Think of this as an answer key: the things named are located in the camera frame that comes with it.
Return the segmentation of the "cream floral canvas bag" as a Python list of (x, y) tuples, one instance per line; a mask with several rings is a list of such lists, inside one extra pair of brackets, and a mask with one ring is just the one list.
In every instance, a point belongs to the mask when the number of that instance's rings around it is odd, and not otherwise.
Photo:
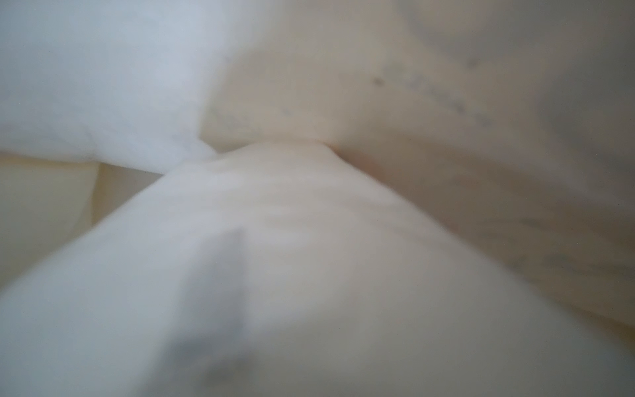
[(4, 1), (4, 396), (631, 396), (631, 1)]

